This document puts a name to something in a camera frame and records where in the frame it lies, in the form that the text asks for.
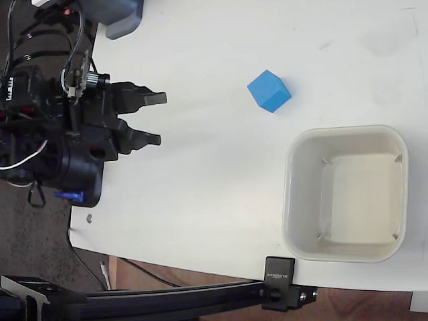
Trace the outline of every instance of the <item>blue cube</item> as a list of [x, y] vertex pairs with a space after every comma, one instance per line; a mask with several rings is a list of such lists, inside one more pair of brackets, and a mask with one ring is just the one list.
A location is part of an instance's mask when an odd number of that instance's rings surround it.
[[264, 71], [247, 87], [257, 105], [269, 112], [274, 112], [292, 97], [281, 78], [269, 70]]

